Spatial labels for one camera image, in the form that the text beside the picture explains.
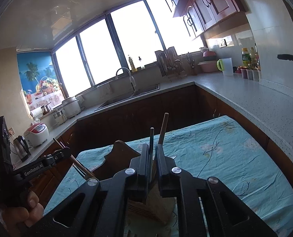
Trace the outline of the person's left hand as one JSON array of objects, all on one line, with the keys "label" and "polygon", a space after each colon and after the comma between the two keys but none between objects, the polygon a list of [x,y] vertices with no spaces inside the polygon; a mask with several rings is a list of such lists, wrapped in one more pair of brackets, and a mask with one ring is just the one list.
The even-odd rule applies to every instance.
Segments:
[{"label": "person's left hand", "polygon": [[42,219],[44,208],[33,191],[30,191],[27,197],[27,205],[29,210],[24,207],[3,209],[2,218],[10,236],[21,236],[28,228]]}]

